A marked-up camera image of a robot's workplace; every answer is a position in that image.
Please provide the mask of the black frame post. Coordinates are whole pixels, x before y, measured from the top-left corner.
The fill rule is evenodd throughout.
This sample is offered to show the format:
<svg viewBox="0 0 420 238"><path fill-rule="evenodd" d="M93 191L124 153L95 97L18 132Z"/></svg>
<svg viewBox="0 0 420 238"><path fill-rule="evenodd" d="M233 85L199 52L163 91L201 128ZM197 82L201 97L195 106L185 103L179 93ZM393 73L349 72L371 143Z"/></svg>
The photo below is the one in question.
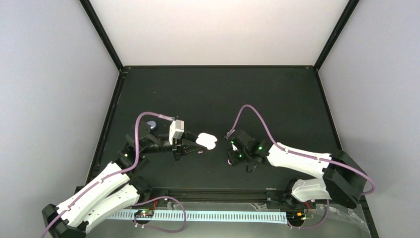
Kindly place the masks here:
<svg viewBox="0 0 420 238"><path fill-rule="evenodd" d="M82 5L86 15L88 16L90 22L92 23L94 29L96 30L102 44L105 46L109 56L111 57L114 65L118 71L122 71L124 68L123 63L121 62L105 28L103 27L92 3L90 0L79 0Z"/></svg>
<svg viewBox="0 0 420 238"><path fill-rule="evenodd" d="M336 22L331 34L329 35L324 47L322 48L315 64L314 64L314 69L315 71L319 71L323 65L323 63L325 62L325 60L327 59L329 53L331 52L334 44L336 43L336 41L338 40L341 32L344 30L348 20L350 19L352 13L354 12L354 10L356 9L358 3L360 2L360 0L349 0L344 8L344 10L342 11L338 21Z"/></svg>

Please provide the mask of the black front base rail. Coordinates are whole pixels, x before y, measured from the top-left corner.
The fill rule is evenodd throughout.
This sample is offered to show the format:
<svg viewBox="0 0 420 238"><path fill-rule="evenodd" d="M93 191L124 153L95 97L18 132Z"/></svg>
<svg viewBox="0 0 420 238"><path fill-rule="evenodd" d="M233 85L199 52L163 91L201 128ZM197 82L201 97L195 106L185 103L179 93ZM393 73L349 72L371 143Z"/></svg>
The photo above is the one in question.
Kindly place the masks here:
<svg viewBox="0 0 420 238"><path fill-rule="evenodd" d="M262 202L278 200L283 189L153 188L151 196L170 196L182 202Z"/></svg>

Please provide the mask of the white earbud charging case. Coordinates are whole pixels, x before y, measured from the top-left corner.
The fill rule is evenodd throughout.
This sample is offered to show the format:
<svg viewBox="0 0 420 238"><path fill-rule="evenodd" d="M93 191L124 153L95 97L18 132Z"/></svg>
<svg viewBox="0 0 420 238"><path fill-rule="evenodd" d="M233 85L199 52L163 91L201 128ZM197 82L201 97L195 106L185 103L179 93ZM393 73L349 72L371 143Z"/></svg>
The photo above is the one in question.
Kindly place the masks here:
<svg viewBox="0 0 420 238"><path fill-rule="evenodd" d="M212 150L216 147L217 138L208 133L200 133L196 139L196 143L206 147L208 150Z"/></svg>

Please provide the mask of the black rear left frame post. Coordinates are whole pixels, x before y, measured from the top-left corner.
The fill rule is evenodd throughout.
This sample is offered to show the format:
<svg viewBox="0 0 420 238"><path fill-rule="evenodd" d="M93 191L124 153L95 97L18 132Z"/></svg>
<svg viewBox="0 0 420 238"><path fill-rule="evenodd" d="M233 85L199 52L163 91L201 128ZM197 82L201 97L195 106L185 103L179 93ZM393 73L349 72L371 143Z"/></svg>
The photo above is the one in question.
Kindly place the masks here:
<svg viewBox="0 0 420 238"><path fill-rule="evenodd" d="M122 71L124 68L123 63L121 62L105 28L103 27L92 3L90 0L79 0L82 5L86 15L88 16L90 22L92 23L94 29L96 30L102 44L105 46L109 56L111 57L114 65L118 71Z"/></svg>

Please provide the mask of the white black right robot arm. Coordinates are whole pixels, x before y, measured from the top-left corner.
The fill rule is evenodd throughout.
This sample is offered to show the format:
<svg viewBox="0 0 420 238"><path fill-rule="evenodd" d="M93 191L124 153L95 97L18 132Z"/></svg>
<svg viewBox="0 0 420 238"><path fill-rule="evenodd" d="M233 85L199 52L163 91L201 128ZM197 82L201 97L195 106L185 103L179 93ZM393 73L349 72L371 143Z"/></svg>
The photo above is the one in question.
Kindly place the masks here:
<svg viewBox="0 0 420 238"><path fill-rule="evenodd" d="M229 132L228 162L232 166L245 163L286 168L310 176L294 178L282 193L283 203L290 208L310 200L331 200L343 207L357 207L367 175L346 152L315 153L287 147L269 139L257 140L239 129Z"/></svg>

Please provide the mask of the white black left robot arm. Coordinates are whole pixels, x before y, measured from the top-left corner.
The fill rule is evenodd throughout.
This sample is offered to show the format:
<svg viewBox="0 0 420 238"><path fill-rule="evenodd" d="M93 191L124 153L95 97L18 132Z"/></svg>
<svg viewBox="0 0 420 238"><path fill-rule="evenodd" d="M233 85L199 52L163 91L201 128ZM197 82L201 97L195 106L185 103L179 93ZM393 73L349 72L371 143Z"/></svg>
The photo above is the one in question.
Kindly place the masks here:
<svg viewBox="0 0 420 238"><path fill-rule="evenodd" d="M184 130L182 120L171 122L167 134L153 135L145 121L136 121L126 135L126 146L116 160L106 167L73 196L58 205L42 209L46 228L41 235L53 238L84 238L103 220L126 207L140 202L150 187L140 177L149 164L149 153L171 153L176 160L192 153L212 150L217 139L208 133L195 135Z"/></svg>

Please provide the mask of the black rear right frame post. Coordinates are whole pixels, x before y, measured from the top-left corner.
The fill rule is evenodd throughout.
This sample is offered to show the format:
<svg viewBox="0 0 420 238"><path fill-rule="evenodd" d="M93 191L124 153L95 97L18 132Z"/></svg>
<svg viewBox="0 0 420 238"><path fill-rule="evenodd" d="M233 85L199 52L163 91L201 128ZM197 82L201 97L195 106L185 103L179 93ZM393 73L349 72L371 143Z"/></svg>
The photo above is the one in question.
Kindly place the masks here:
<svg viewBox="0 0 420 238"><path fill-rule="evenodd" d="M325 62L325 60L327 59L329 53L331 52L334 44L336 43L336 41L338 40L341 32L344 30L348 20L350 19L352 13L354 12L354 10L356 9L358 3L360 2L360 0L349 0L344 8L344 10L342 11L338 21L336 22L331 34L329 35L324 47L322 48L315 64L314 64L314 69L315 71L319 71L323 65L323 63Z"/></svg>

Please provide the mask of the purple charging case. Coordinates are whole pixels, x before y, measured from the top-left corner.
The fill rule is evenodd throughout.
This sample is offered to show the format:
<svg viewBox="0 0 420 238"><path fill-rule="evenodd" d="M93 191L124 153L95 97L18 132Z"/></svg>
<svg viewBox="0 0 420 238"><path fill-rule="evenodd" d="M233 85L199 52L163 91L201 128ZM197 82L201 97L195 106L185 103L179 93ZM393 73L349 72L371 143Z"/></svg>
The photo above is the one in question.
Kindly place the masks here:
<svg viewBox="0 0 420 238"><path fill-rule="evenodd" d="M153 121L153 120L148 121L147 124L149 125L149 127L150 127L151 130L155 130L156 127L157 127L157 123L155 121Z"/></svg>

